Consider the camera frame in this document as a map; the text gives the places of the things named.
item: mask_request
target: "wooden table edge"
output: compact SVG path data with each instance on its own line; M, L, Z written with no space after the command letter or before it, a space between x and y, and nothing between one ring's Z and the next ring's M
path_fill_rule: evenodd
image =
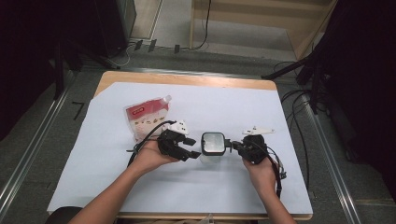
M98 95L100 92L102 92L115 82L193 85L276 91L276 84L271 80L244 79L236 77L210 77L196 75L190 76L166 73L107 71L103 73L94 96Z
M200 220L207 217L203 213L122 213L117 217L129 219L192 219ZM269 219L267 214L216 214L212 213L217 220L266 220ZM294 220L307 221L312 218L313 214L291 214Z

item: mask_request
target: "metal rail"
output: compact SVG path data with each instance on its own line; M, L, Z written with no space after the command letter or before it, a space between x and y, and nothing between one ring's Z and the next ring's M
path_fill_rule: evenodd
M23 179L26 177L33 161L35 160L35 156L38 154L38 151L41 148L41 145L47 135L50 126L58 115L62 105L64 104L64 99L67 96L68 90L70 86L75 80L74 75L70 71L68 74L66 83L69 83L64 92L58 98L58 100L53 101L49 110L44 117L43 121L41 121L40 126L38 127L35 135L33 136L29 146L26 148L23 153L20 162L9 178L8 182L4 185L0 194L0 223L3 222L4 217L6 216L8 208L11 206L12 201L17 195L18 190L21 187Z
M340 169L338 168L337 162L332 154L332 148L327 141L326 134L322 129L318 115L315 115L311 107L306 108L306 113L311 120L313 127L318 135L319 144L322 148L323 156L326 161L326 165L329 169L332 182L334 184L335 190L337 191L338 198L346 214L347 222L350 224L361 223L358 211L352 199L352 196L347 189L347 184L341 175Z

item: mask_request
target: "red and white package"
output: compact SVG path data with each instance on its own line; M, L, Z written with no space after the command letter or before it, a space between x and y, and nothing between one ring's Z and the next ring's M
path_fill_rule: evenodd
M165 121L169 110L170 95L156 98L138 105L125 108L129 126L134 133L136 143L141 142L158 124ZM162 128L157 129L151 136L160 135Z

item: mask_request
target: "white tabletop surface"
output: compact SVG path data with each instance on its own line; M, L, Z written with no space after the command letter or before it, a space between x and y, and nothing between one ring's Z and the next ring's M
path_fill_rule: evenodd
M277 91L165 84L114 83L91 100L78 140L49 204L85 206L125 169L134 146L124 107L172 96L167 118L184 119L200 151L202 133L220 132L241 141L253 126L275 129L264 139L282 160L281 201L291 214L313 214ZM143 176L126 199L127 213L265 214L237 152L217 164L188 159L166 164Z

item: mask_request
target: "cord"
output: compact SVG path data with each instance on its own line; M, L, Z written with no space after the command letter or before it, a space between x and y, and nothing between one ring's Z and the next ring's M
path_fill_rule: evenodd
M152 135L155 131L157 131L157 129L159 129L161 126L163 126L163 125L166 124L166 123L174 124L174 123L176 123L176 122L175 122L175 121L171 121L171 120L167 120L167 121L164 121L164 122L158 124L157 126L155 126L155 127L151 130L151 132L149 132L148 135L146 135L146 137L143 139L143 141L141 141L140 143L138 143L138 144L136 144L136 145L134 146L134 150L133 150L134 153L132 154L131 158L130 158L129 161L128 161L128 166L134 161L134 158L137 156L137 154L139 153L139 150L143 147L143 145L145 145L145 143L146 143L147 141L149 141L149 138L151 137L151 135Z
M201 10L201 16L203 17L204 16L204 11L203 10ZM201 20L201 25L202 25L202 29L204 30L204 31L206 31L206 28L205 28L205 26L204 26L204 20Z
M282 64L282 63L295 63L295 62L290 61L290 62L281 62L281 63L277 63L277 64L274 65L274 67L273 67L274 72L277 72L277 71L276 71L276 68L277 68L280 64ZM294 74L295 74L296 76L298 76L298 74L297 74L297 72L296 72L295 69L293 70L293 72L294 72Z
M305 104L305 105L304 105L302 108L300 108L300 109L295 113L296 115L297 115L298 113L300 113L301 111L303 111L303 109L304 109L307 105L309 105L309 101L303 101L302 103L300 103L299 105L297 105L296 108L299 107L299 106L301 106L301 105L303 105L303 104ZM293 115L293 113L291 112L291 113L286 117L286 120L288 120L292 115ZM293 117L293 118L291 119L290 126L289 126L289 131L291 130L291 126L292 126L294 120L295 120L295 117Z
M285 173L283 172L283 167L282 167L282 173L279 172L279 169L280 169L279 157L278 157L278 156L276 155L276 153L271 149L271 151L276 155L276 161L277 161L277 165L276 165L276 163L274 162L274 160L269 156L268 151L266 151L264 148L262 148L259 144L255 143L255 142L253 142L253 141L247 140L246 138L244 138L243 141L244 141L244 142L249 142L249 143L255 145L256 147L258 147L259 149L261 149L262 151L267 152L268 160L269 160L269 161L271 162L271 164L272 164L272 167L273 167L273 170L274 170L274 174L275 174L275 178L276 178L276 195L277 195L278 198L280 198L280 193L281 193L281 191L282 191L282 182L281 182L281 179L283 178L283 176L285 176L285 175L284 175Z
M125 48L121 48L121 49L119 49L119 51L117 51L117 53L115 53L114 55L111 55L110 57L108 57L108 59L113 59L113 58L115 58L115 57L117 57L117 56L119 56L119 54L123 51L123 50L125 50L125 49L127 49L128 47L131 47L131 45L129 45L129 44L136 44L136 42L134 42L134 41L129 41L128 42L128 45L125 47Z
M279 168L278 168L276 171L278 172L279 175L285 175L285 174L286 174L286 173L284 173L284 172L285 172L285 168L283 167L283 164L282 164L282 162L280 161L280 158L276 155L276 153L274 152L273 149L271 149L270 147L267 146L267 148L270 149L270 150L272 151L272 153L270 153L270 152L266 151L264 148L262 148L259 144L255 143L255 142L253 142L253 141L249 141L249 140L247 140L247 139L244 139L244 141L245 141L245 142L249 142L250 144L253 144L254 146L256 146L256 147L258 147L259 149L261 149L263 152L267 152L267 153L268 153L268 154L267 154L268 157L269 157L269 154L273 154L273 155L275 156L276 162L277 162L277 164L278 164L278 166L279 166Z
M292 95L294 95L295 93L298 92L311 92L311 90L297 90L297 91L288 91L287 93L285 93L285 95L283 95L282 99L280 100L280 103L283 104L283 102L285 102L285 100L287 100L289 97L291 97Z
M212 5L212 0L209 0L209 7L207 8L207 14L206 14L206 25L205 25L205 38L204 38L204 41L202 42L202 44L200 46L192 48L190 50L198 50L198 49L200 49L204 45L206 40L207 40L207 24L209 23L209 15L210 15L210 6L211 5Z
M119 63L114 63L114 62L113 62L113 61L111 61L110 59L107 59L107 60L108 60L109 62L113 63L114 65L116 65L116 66L119 66L119 67L121 67L121 66L124 66L124 65L128 64L128 63L129 63L129 61L131 61L131 56L129 56L128 49L129 49L129 48L131 48L132 46L134 46L134 44L132 44L132 45L128 46L128 48L125 50L125 53L126 53L126 55L128 56L128 61L127 61L126 63L119 64Z
M303 133L302 133L301 128L300 128L300 124L298 123L297 118L295 118L295 110L294 110L294 104L295 104L295 103L297 102L297 100L298 100L300 97L302 97L304 94L305 94L305 92L300 93L300 94L294 99L293 104L291 105L291 110L292 110L292 113L293 113L293 116L294 116L294 120L295 120L295 123L296 123L296 126L297 126L297 130L298 130L298 132L299 132L299 134L300 134L300 136L301 136L301 140L302 140L302 142L303 142L304 154L305 154L305 166L306 166L306 180L305 180L305 186L306 186L306 190L309 190L309 174L310 174L310 172L309 172L308 150L306 149L306 143L305 143L305 139L304 139Z

